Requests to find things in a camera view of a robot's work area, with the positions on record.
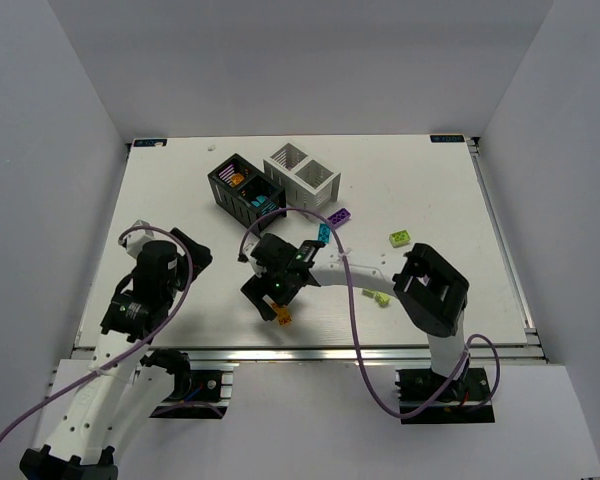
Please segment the long orange lego brick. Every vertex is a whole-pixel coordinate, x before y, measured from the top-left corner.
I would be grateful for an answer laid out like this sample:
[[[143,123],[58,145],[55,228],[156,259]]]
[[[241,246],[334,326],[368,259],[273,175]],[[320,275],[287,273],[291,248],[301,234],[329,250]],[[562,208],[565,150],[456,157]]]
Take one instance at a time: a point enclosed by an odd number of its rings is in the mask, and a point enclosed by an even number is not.
[[[276,320],[280,326],[287,326],[292,323],[292,316],[285,306],[272,303],[271,307],[276,313]]]

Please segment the purple long lego brick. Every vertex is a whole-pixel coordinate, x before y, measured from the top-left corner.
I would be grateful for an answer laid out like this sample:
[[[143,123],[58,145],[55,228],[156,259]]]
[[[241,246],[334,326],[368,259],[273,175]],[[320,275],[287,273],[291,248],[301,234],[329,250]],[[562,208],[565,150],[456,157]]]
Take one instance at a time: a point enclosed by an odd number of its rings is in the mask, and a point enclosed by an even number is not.
[[[351,213],[346,208],[340,208],[327,217],[327,223],[333,228],[339,228],[351,218]]]

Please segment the small orange lego brick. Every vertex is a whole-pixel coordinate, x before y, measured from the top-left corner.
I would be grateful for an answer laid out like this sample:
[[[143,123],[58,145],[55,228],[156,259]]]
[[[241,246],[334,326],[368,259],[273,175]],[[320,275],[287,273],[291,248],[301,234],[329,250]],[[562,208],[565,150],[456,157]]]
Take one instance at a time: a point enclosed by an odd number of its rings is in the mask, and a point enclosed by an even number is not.
[[[244,176],[242,174],[234,174],[230,180],[233,180],[236,183],[236,186],[238,186],[240,183],[242,183],[244,181]]]

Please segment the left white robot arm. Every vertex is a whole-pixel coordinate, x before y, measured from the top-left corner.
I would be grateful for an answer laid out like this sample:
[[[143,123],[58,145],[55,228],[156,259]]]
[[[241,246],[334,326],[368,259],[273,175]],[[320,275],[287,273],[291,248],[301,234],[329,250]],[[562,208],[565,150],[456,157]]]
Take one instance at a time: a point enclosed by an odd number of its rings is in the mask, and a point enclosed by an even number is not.
[[[115,479],[139,427],[166,400],[183,399],[192,385],[186,354],[149,349],[181,305],[212,254],[174,228],[137,223],[119,239],[135,266],[115,287],[86,382],[39,449],[28,449],[19,468],[28,479]]]

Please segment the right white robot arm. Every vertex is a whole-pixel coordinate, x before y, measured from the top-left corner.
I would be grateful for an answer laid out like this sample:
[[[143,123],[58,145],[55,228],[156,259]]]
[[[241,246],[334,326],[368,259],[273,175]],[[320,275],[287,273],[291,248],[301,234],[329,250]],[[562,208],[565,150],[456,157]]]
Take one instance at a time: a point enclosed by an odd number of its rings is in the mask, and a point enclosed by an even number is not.
[[[433,247],[416,243],[405,253],[338,249],[334,241],[306,240],[296,247],[266,233],[242,247],[238,260],[253,276],[241,292],[261,318],[276,318],[274,306],[288,306],[306,287],[352,286],[396,298],[408,318],[427,335],[431,370],[458,379],[465,369],[464,310],[468,280]]]

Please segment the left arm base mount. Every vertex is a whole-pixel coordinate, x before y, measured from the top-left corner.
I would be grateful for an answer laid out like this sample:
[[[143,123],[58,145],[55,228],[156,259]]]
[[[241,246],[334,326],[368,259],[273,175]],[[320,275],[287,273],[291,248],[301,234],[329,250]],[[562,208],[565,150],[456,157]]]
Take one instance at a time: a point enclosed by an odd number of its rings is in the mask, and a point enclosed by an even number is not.
[[[194,366],[189,356],[158,349],[140,360],[140,370],[118,412],[124,420],[220,419],[228,408],[227,370]]]

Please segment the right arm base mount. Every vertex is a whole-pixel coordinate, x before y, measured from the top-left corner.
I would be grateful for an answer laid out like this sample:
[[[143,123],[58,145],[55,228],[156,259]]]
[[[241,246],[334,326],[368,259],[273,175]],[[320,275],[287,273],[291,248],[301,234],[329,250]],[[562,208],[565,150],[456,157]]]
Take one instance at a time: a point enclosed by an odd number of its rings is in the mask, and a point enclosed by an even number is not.
[[[430,369],[401,369],[395,385],[401,414],[420,407],[443,383],[444,377]],[[419,415],[401,419],[402,425],[493,424],[495,414],[489,395],[489,380],[484,368],[470,367],[453,381],[436,401]]]

